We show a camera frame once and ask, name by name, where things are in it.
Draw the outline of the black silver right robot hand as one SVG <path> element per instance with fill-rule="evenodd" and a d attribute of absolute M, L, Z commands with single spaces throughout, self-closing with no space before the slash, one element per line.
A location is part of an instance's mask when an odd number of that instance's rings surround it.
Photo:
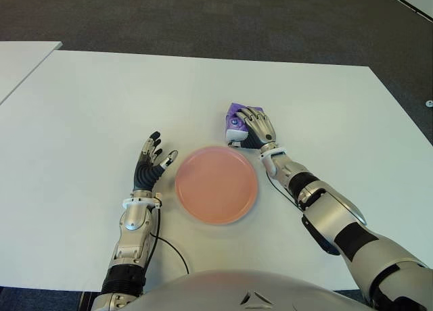
<path fill-rule="evenodd" d="M 246 149 L 260 149 L 276 141 L 273 125 L 263 109 L 238 103 L 232 103 L 227 112 L 225 137 L 228 146 Z"/>

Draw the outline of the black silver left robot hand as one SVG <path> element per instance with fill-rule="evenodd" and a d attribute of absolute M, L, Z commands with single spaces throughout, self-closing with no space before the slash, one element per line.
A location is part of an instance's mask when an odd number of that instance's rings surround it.
<path fill-rule="evenodd" d="M 144 143 L 134 171 L 133 192 L 152 192 L 156 182 L 176 160 L 178 151 L 172 150 L 161 162 L 156 161 L 162 153 L 162 149 L 157 148 L 160 143 L 161 139 L 158 131 L 153 132 Z"/>

